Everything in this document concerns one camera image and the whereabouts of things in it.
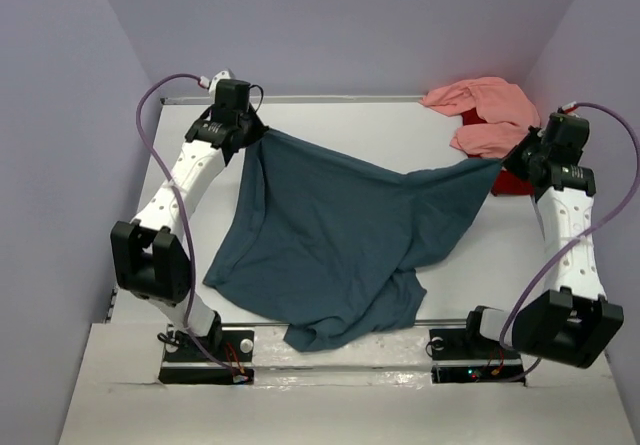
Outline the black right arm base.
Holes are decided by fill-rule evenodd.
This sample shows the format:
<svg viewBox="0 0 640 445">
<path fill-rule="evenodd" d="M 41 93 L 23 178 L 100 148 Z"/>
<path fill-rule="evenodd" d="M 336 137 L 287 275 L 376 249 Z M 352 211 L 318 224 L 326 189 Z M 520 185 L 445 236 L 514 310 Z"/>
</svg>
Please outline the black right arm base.
<svg viewBox="0 0 640 445">
<path fill-rule="evenodd" d="M 482 310 L 471 311 L 464 325 L 429 330 L 425 352 L 434 384 L 526 382 L 521 355 L 480 335 Z"/>
</svg>

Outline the pink t shirt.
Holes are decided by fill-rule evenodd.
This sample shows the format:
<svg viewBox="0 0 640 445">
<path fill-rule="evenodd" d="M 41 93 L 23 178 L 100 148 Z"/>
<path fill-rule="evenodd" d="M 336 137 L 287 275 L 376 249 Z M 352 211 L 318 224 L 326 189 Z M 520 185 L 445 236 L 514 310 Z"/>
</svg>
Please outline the pink t shirt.
<svg viewBox="0 0 640 445">
<path fill-rule="evenodd" d="M 474 111 L 478 123 L 456 129 L 450 146 L 469 156 L 503 158 L 541 125 L 539 114 L 522 89 L 499 77 L 455 82 L 429 91 L 420 103 L 452 117 Z"/>
</svg>

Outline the metal left side rail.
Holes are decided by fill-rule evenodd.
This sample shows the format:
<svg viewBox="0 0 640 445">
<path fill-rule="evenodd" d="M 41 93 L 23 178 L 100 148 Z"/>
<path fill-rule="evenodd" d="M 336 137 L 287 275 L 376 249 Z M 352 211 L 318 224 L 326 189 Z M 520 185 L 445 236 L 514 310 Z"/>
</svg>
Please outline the metal left side rail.
<svg viewBox="0 0 640 445">
<path fill-rule="evenodd" d="M 104 324 L 108 324 L 111 322 L 112 317 L 113 317 L 113 313 L 114 313 L 114 309 L 117 303 L 117 298 L 118 298 L 118 292 L 119 292 L 119 286 L 115 285 L 111 292 L 110 292 L 110 296 L 109 296 L 109 304 L 106 310 L 106 314 L 103 320 Z"/>
</svg>

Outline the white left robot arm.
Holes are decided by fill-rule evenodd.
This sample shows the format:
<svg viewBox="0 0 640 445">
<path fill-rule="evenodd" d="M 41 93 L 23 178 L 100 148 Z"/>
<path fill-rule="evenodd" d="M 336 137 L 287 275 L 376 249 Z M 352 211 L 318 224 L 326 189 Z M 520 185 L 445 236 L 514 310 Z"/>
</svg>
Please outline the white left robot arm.
<svg viewBox="0 0 640 445">
<path fill-rule="evenodd" d="M 158 164 L 164 181 L 149 203 L 131 220 L 117 222 L 110 241 L 118 286 L 189 333 L 189 351 L 209 360 L 221 348 L 220 318 L 196 291 L 189 220 L 233 156 L 260 140 L 267 128 L 250 102 L 253 84 L 228 70 L 197 82 L 212 104 L 186 132 L 175 164 Z"/>
</svg>

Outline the metal back table rail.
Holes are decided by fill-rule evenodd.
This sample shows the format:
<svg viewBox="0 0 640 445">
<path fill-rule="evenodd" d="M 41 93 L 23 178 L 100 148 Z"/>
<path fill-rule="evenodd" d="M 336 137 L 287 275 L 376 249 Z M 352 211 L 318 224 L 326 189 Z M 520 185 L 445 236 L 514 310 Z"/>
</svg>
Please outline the metal back table rail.
<svg viewBox="0 0 640 445">
<path fill-rule="evenodd" d="M 321 103 L 417 103 L 420 95 L 268 95 L 262 104 L 321 104 Z M 161 98 L 163 105 L 209 105 L 212 100 L 206 97 L 167 97 Z"/>
</svg>

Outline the red t shirt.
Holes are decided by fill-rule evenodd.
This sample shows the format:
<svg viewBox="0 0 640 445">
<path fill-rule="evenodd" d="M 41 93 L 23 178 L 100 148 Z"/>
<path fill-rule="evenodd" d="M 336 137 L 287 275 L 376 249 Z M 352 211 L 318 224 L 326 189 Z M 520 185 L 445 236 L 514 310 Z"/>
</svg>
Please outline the red t shirt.
<svg viewBox="0 0 640 445">
<path fill-rule="evenodd" d="M 480 118 L 475 108 L 461 114 L 462 125 L 485 124 L 486 121 Z M 531 196 L 534 194 L 533 186 L 525 180 L 519 179 L 513 173 L 502 170 L 491 189 L 493 196 Z"/>
</svg>

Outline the metal table rail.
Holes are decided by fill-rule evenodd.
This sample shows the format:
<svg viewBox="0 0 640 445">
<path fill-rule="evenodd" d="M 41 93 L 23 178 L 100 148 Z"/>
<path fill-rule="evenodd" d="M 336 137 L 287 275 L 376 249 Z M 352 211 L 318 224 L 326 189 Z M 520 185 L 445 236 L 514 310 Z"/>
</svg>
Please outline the metal table rail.
<svg viewBox="0 0 640 445">
<path fill-rule="evenodd" d="M 321 104 L 321 103 L 417 103 L 420 95 L 268 95 L 262 104 Z M 167 97 L 161 98 L 163 105 L 209 105 L 212 100 L 206 97 Z"/>
<path fill-rule="evenodd" d="M 418 319 L 414 322 L 415 326 L 424 326 L 424 327 L 435 327 L 435 328 L 444 328 L 444 327 L 463 327 L 466 324 L 465 318 L 447 318 L 447 319 Z M 245 327 L 245 328 L 255 328 L 261 326 L 267 327 L 288 327 L 287 323 L 284 322 L 274 322 L 274 321 L 247 321 L 247 322 L 229 322 L 224 321 L 222 323 L 223 327 Z"/>
</svg>

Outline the teal blue t shirt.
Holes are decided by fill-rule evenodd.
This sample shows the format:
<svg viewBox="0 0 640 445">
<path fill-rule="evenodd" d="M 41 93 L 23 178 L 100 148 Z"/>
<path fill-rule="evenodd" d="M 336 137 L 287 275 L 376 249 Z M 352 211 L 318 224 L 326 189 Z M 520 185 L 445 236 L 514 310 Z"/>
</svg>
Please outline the teal blue t shirt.
<svg viewBox="0 0 640 445">
<path fill-rule="evenodd" d="M 204 282 L 287 325 L 300 352 L 411 327 L 420 267 L 444 260 L 474 222 L 496 160 L 409 172 L 269 131 L 245 153 L 234 219 Z"/>
</svg>

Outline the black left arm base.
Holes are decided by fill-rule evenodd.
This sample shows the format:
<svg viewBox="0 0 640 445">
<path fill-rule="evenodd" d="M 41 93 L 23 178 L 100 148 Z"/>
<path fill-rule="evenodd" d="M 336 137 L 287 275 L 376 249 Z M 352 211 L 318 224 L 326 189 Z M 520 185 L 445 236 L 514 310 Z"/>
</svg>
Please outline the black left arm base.
<svg viewBox="0 0 640 445">
<path fill-rule="evenodd" d="M 157 335 L 163 346 L 158 379 L 166 385 L 251 385 L 255 331 L 220 327 L 214 338 L 191 338 L 169 325 Z"/>
</svg>

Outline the metal front table rail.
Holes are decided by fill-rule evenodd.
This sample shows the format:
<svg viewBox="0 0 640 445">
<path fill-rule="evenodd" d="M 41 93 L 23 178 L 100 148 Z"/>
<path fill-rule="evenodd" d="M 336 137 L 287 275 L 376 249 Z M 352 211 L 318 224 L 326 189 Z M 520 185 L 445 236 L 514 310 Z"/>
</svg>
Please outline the metal front table rail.
<svg viewBox="0 0 640 445">
<path fill-rule="evenodd" d="M 447 319 L 418 319 L 414 322 L 415 326 L 424 326 L 424 327 L 435 327 L 435 328 L 444 328 L 444 327 L 463 327 L 466 324 L 465 318 L 447 318 Z M 224 321 L 222 323 L 223 327 L 245 327 L 245 328 L 255 328 L 261 326 L 267 327 L 288 327 L 287 323 L 284 322 L 274 322 L 274 321 L 247 321 L 247 322 L 229 322 Z"/>
</svg>

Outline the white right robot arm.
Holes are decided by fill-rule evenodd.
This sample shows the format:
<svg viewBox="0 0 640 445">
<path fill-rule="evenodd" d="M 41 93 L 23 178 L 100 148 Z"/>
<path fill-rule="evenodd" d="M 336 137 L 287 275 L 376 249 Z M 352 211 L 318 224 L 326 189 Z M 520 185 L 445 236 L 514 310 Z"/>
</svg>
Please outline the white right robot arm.
<svg viewBox="0 0 640 445">
<path fill-rule="evenodd" d="M 507 155 L 504 168 L 528 181 L 544 239 L 546 263 L 510 311 L 478 306 L 460 333 L 462 349 L 482 357 L 496 343 L 522 354 L 586 369 L 624 322 L 598 275 L 592 233 L 594 172 L 579 161 L 590 135 L 587 120 L 570 111 L 530 128 Z"/>
</svg>

